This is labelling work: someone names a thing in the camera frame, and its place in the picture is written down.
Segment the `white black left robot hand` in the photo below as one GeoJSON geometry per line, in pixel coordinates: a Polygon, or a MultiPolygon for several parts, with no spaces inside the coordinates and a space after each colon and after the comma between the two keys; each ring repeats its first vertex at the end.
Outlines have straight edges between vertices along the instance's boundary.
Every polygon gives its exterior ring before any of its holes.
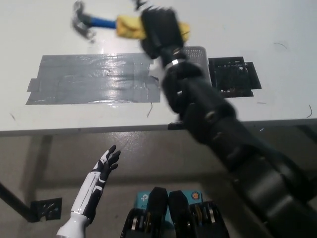
{"type": "Polygon", "coordinates": [[[118,167],[121,151],[116,146],[111,146],[96,162],[93,169],[87,174],[71,208],[72,213],[77,213],[93,221],[96,208],[102,196],[106,181],[111,171],[118,167]]]}

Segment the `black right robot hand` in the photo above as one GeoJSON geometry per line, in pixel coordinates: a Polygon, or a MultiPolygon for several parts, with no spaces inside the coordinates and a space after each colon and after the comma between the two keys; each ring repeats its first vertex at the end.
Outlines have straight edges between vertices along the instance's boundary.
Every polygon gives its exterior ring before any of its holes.
{"type": "Polygon", "coordinates": [[[145,39],[141,41],[144,52],[151,58],[161,58],[163,66],[173,60],[185,60],[184,41],[172,8],[148,7],[141,13],[145,39]]]}

